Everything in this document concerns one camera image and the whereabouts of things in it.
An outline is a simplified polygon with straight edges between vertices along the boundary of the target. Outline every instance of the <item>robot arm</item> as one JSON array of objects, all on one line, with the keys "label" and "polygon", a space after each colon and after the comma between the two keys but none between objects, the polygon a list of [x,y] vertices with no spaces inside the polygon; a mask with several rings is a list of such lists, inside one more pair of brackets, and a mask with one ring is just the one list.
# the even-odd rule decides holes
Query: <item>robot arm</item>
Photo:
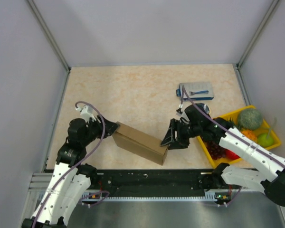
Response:
[{"label": "robot arm", "polygon": [[209,109],[204,104],[188,106],[181,114],[180,120],[172,119],[162,146],[169,145],[169,149],[183,149],[189,145],[189,138],[201,136],[205,141],[214,141],[219,146],[229,149],[253,165],[255,170],[240,169],[226,163],[221,163],[212,173],[213,182],[224,181],[264,193],[274,203],[285,206],[285,158],[279,157],[265,150],[252,140],[244,136],[231,123],[216,118],[215,121],[228,131],[224,131],[210,121],[200,111],[209,116]]},{"label": "robot arm", "polygon": [[[86,105],[78,111],[81,112],[82,118],[74,119],[69,124],[68,137],[58,151],[53,176],[46,190],[47,194],[44,195],[32,217],[23,221],[22,228],[32,228],[36,217],[35,228],[66,228],[82,194],[91,184],[98,182],[96,168],[88,164],[80,164],[77,167],[74,165],[85,157],[86,146],[101,137],[103,125],[99,116],[97,119],[93,116],[91,107]],[[112,135],[119,126],[106,119],[104,123],[104,138]],[[54,189],[54,185],[67,172],[69,173]]]}]

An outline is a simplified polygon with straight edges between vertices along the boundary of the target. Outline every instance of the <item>green melon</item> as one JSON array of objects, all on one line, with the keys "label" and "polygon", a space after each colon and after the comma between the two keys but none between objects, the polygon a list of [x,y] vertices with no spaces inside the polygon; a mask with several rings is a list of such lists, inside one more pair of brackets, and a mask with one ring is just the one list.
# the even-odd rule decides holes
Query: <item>green melon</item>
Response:
[{"label": "green melon", "polygon": [[240,128],[249,130],[256,130],[261,127],[263,123],[263,117],[260,111],[254,108],[248,108],[243,110],[237,118],[237,124]]}]

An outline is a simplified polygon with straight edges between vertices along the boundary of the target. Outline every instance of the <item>cardboard box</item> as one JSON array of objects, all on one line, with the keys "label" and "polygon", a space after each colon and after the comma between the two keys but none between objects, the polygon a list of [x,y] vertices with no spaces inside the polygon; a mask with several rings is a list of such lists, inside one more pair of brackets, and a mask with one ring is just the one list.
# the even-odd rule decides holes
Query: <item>cardboard box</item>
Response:
[{"label": "cardboard box", "polygon": [[120,127],[112,135],[116,145],[135,153],[145,159],[163,165],[168,146],[161,147],[161,140],[138,131],[123,123],[117,122]]}]

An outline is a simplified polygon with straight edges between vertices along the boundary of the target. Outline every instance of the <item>white wall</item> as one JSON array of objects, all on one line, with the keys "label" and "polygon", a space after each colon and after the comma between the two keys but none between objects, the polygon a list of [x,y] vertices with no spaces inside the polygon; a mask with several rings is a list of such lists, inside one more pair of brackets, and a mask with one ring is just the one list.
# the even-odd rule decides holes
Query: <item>white wall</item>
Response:
[{"label": "white wall", "polygon": [[276,132],[283,145],[275,152],[285,157],[285,0],[241,71],[253,104],[269,122],[277,117]]},{"label": "white wall", "polygon": [[24,0],[0,0],[0,227],[20,223],[66,72]]},{"label": "white wall", "polygon": [[70,66],[236,63],[272,0],[35,0]]}]

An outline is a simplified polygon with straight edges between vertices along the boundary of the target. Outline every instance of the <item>yellow plastic bin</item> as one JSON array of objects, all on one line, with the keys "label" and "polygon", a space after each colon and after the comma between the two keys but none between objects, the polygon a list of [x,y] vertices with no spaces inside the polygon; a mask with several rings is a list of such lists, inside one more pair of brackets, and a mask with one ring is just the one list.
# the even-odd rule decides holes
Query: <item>yellow plastic bin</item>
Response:
[{"label": "yellow plastic bin", "polygon": [[[253,105],[250,105],[250,106],[247,106],[245,108],[241,108],[241,109],[238,109],[236,111],[233,111],[231,113],[227,113],[225,115],[221,115],[220,117],[222,117],[225,120],[231,119],[231,120],[233,120],[233,122],[235,124],[237,124],[238,123],[238,118],[237,117],[238,117],[239,113],[241,111],[245,110],[245,109],[248,109],[248,108],[254,108],[255,109],[255,107]],[[256,136],[259,136],[262,133],[267,133],[268,130],[263,129],[263,128],[269,128],[268,123],[264,119],[263,119],[262,126],[259,129],[256,129],[255,131],[253,131],[253,133]],[[266,150],[271,150],[271,149],[276,148],[276,147],[281,145],[280,139],[278,138],[278,136],[276,135],[276,133],[273,130],[270,132],[270,135],[271,135],[271,137],[273,137],[275,143],[272,146],[266,147],[265,148]],[[203,148],[203,150],[204,150],[204,152],[205,152],[205,154],[206,154],[206,156],[207,156],[207,158],[208,158],[208,160],[209,160],[209,162],[210,162],[210,164],[212,165],[213,168],[216,168],[221,163],[234,164],[234,163],[237,163],[237,162],[242,160],[242,158],[238,158],[238,159],[235,159],[235,160],[231,160],[229,158],[220,158],[220,159],[217,159],[217,160],[213,160],[211,158],[207,148],[206,148],[205,142],[203,142],[201,137],[199,137],[199,136],[197,137],[197,139],[198,139],[199,143],[201,144],[201,146],[202,146],[202,148]]]}]

